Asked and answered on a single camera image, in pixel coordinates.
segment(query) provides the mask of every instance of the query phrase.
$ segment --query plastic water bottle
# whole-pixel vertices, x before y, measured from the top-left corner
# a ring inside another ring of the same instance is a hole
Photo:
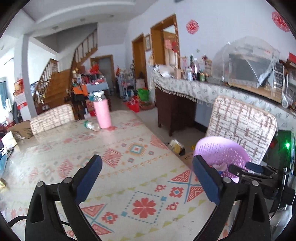
[[[89,120],[86,120],[84,122],[84,126],[88,129],[91,129],[93,131],[99,131],[100,130],[100,127],[99,127],[99,124],[98,123],[92,123],[91,121]]]

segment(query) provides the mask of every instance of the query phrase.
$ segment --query patterned tablecloth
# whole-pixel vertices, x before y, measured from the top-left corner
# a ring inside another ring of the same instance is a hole
[[[186,97],[198,103],[207,103],[213,106],[218,95],[228,96],[241,100],[247,104],[254,105],[260,109],[270,112],[276,117],[277,129],[291,130],[296,135],[296,114],[281,106],[276,106],[271,102],[260,99],[254,95],[246,94],[226,86],[210,84],[207,82],[192,82],[187,80],[177,80],[173,78],[163,78],[160,74],[153,73],[153,81],[150,81],[149,89],[155,85],[162,91],[178,96]]]
[[[193,240],[215,207],[194,173],[133,112],[111,117],[113,126],[100,132],[77,121],[21,141],[3,176],[6,220],[27,214],[38,181],[59,183],[98,154],[102,171],[80,207],[102,240]],[[67,221],[59,202],[57,208]],[[25,221],[13,230],[24,240]]]

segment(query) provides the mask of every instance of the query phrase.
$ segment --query picture frame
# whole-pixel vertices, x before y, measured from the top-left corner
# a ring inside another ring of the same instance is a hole
[[[147,34],[145,37],[145,51],[151,50],[151,40],[150,40],[150,34]]]

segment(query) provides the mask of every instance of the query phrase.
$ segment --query green bag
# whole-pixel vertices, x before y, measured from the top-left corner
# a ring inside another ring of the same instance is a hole
[[[141,101],[149,101],[149,90],[138,89],[138,95]]]

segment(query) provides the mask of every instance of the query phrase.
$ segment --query purple plastic basket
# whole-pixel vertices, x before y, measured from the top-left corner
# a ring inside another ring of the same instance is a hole
[[[221,176],[230,177],[234,182],[238,182],[239,178],[228,171],[228,166],[234,164],[246,169],[245,164],[250,161],[243,147],[224,137],[202,138],[195,146],[193,156],[196,155],[201,155],[209,165],[226,163],[227,170]]]

